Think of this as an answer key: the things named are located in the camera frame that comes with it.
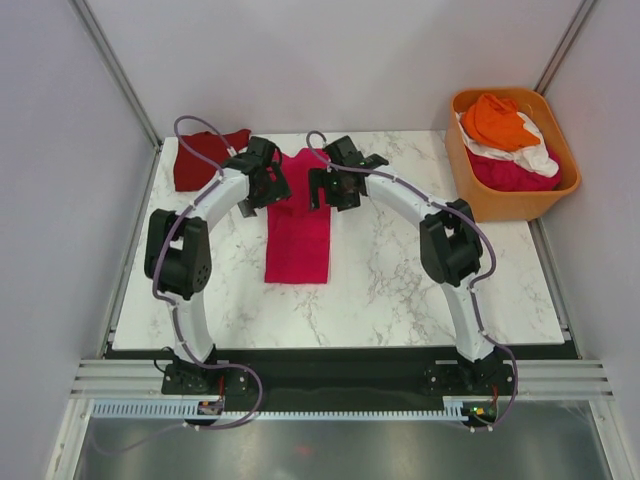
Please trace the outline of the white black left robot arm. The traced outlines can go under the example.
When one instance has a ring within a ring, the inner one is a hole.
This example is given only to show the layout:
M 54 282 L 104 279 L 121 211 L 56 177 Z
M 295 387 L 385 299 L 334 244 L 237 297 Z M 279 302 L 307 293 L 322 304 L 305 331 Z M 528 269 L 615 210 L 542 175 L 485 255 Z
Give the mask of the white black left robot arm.
M 157 209 L 149 217 L 144 272 L 152 281 L 152 295 L 167 304 L 174 332 L 173 359 L 162 385 L 165 395 L 224 389 L 204 306 L 204 289 L 213 273 L 211 230 L 234 207 L 250 217 L 291 196 L 275 143 L 252 136 L 243 152 L 230 148 L 228 153 L 182 212 Z

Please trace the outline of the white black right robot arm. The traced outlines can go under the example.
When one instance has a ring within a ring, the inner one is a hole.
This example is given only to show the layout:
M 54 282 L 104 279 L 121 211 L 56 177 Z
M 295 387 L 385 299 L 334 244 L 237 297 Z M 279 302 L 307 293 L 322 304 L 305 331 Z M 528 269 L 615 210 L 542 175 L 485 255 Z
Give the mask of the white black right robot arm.
M 467 392 L 495 389 L 505 378 L 496 352 L 498 342 L 486 332 L 475 284 L 491 276 L 496 255 L 490 251 L 490 268 L 480 273 L 483 248 L 488 238 L 476 224 L 470 205 L 458 199 L 446 202 L 422 191 L 395 171 L 378 154 L 364 155 L 349 136 L 315 149 L 306 135 L 310 152 L 323 168 L 309 173 L 310 203 L 316 210 L 321 201 L 339 211 L 357 208 L 366 196 L 401 215 L 419 232 L 420 262 L 427 276 L 438 284 L 447 301 L 454 325 L 458 355 L 458 381 Z

